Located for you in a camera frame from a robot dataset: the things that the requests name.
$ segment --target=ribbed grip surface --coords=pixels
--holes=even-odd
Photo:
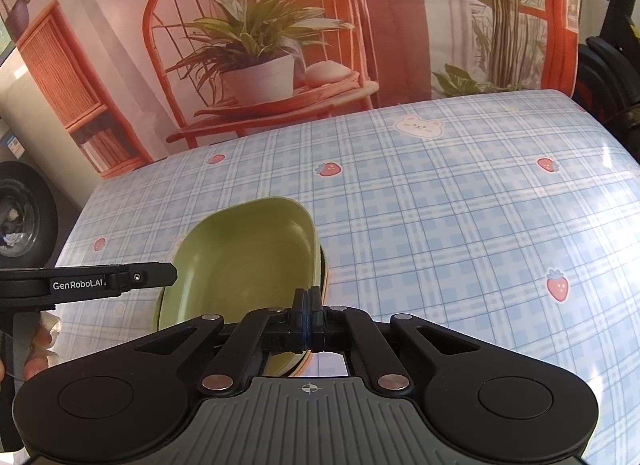
[[[33,465],[52,465],[38,459]],[[360,378],[256,378],[206,400],[188,428],[134,465],[481,465],[446,447],[407,400]],[[567,460],[562,465],[577,464]]]

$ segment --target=potted plant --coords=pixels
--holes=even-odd
[[[302,48],[323,44],[321,32],[353,28],[300,0],[212,1],[225,18],[186,23],[193,29],[187,38],[199,47],[167,71],[187,68],[184,78],[196,70],[198,89],[211,79],[214,91],[220,77],[242,106],[292,96],[294,64],[302,61]]]
[[[4,22],[9,35],[14,41],[20,38],[29,25],[29,8],[27,7],[29,1],[16,0]]]

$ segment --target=crosshair marking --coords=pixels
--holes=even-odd
[[[299,387],[299,389],[302,389],[305,393],[311,394],[316,392],[318,389],[322,389],[322,387],[318,387],[316,384],[309,382],[308,384]]]

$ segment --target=green dish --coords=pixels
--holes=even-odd
[[[289,307],[296,288],[326,285],[313,221],[302,205],[284,197],[210,215],[184,238],[173,263],[178,280],[158,298],[158,329],[207,313],[239,322],[254,309]],[[304,358],[273,355],[264,374],[289,374]]]

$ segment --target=blue plaid tablecloth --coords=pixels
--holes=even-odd
[[[327,304],[409,312],[577,373],[600,404],[585,458],[640,462],[640,166],[570,99],[452,98],[190,150],[100,185],[59,265],[169,261],[212,212],[273,195],[314,218]],[[54,349],[148,334],[158,292],[62,305]]]

